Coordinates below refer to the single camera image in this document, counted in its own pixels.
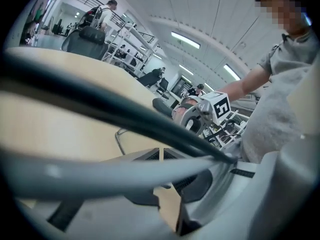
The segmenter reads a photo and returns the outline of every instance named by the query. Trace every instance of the black vent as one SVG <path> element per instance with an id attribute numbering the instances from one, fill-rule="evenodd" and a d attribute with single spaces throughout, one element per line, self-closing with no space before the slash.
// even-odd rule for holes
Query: black vent
<path id="1" fill-rule="evenodd" d="M 172 154 L 169 154 L 167 152 L 163 152 L 163 159 L 177 159 Z"/>
<path id="2" fill-rule="evenodd" d="M 163 152 L 163 159 L 177 159 L 174 155 L 164 151 Z M 188 178 L 184 178 L 180 181 L 177 182 L 172 182 L 173 187 L 175 188 L 175 190 L 177 191 L 177 193 L 179 194 L 179 196 L 181 196 L 181 192 L 184 188 L 186 188 L 187 186 L 189 186 L 195 179 L 196 179 L 196 175 L 195 176 L 190 176 Z"/>
<path id="3" fill-rule="evenodd" d="M 149 156 L 146 160 L 159 160 L 159 152 Z"/>
<path id="4" fill-rule="evenodd" d="M 172 185 L 174 186 L 175 190 L 178 192 L 179 196 L 181 196 L 181 191 L 189 186 L 197 176 L 191 176 L 188 178 L 185 178 L 183 180 L 180 180 L 178 182 L 173 182 Z"/>

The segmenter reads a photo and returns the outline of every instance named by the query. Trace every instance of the floor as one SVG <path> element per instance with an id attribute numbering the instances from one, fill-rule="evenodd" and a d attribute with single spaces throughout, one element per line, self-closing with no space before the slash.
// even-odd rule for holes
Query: floor
<path id="1" fill-rule="evenodd" d="M 60 50 L 62 43 L 66 37 L 62 35 L 38 35 L 38 41 L 33 42 L 31 46 L 37 48 L 45 48 L 45 49 L 52 49 L 52 50 Z"/>
<path id="2" fill-rule="evenodd" d="M 151 86 L 151 88 L 149 89 L 156 97 L 160 98 L 161 94 L 157 93 L 157 89 L 159 87 L 155 84 L 153 86 Z M 171 105 L 176 101 L 176 99 L 174 97 L 172 97 L 170 94 L 168 94 L 167 92 L 165 93 L 165 95 L 169 98 L 169 99 L 165 99 L 162 98 L 162 100 L 169 106 L 171 107 Z"/>

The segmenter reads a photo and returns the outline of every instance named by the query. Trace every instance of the gray t-shirt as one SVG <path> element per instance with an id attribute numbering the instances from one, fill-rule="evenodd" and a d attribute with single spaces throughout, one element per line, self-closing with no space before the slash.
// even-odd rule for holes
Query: gray t-shirt
<path id="1" fill-rule="evenodd" d="M 312 31 L 294 40 L 285 36 L 284 41 L 258 63 L 271 73 L 271 85 L 262 95 L 242 135 L 241 155 L 245 161 L 260 163 L 266 153 L 279 151 L 301 135 L 287 96 L 306 75 L 318 49 L 319 42 Z"/>

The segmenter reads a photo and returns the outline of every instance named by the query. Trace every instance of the metal chair leg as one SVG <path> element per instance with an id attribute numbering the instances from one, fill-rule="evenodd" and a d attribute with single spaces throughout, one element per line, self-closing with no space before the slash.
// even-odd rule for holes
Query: metal chair leg
<path id="1" fill-rule="evenodd" d="M 126 153 L 125 153 L 125 151 L 124 151 L 124 148 L 123 148 L 122 145 L 121 145 L 119 136 L 122 135 L 122 134 L 124 134 L 124 133 L 126 133 L 127 131 L 128 131 L 128 130 L 126 130 L 126 129 L 120 128 L 120 129 L 115 133 L 115 135 L 114 135 L 115 140 L 116 140 L 116 143 L 117 143 L 117 145 L 118 145 L 118 147 L 119 147 L 119 149 L 120 149 L 120 151 L 121 151 L 121 153 L 122 153 L 123 156 L 125 156 Z"/>

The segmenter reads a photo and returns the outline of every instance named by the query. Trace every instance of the wooden table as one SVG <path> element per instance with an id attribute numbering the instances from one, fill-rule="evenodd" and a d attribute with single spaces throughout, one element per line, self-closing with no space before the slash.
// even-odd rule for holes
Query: wooden table
<path id="1" fill-rule="evenodd" d="M 153 109 L 154 94 L 122 68 L 78 54 L 33 47 L 15 47 L 6 52 L 25 60 L 38 61 L 68 71 L 106 89 Z M 12 93 L 0 92 L 1 145 L 43 157 L 67 160 L 105 161 L 121 156 L 115 140 L 118 127 L 59 107 Z M 153 139 L 126 132 L 121 143 L 127 154 L 166 146 Z M 155 190 L 160 213 L 175 228 L 180 196 L 171 189 Z"/>
<path id="2" fill-rule="evenodd" d="M 171 105 L 171 108 L 174 109 L 178 104 L 181 103 L 183 99 L 175 95 L 172 91 L 169 91 L 169 94 L 175 99 L 175 101 Z"/>

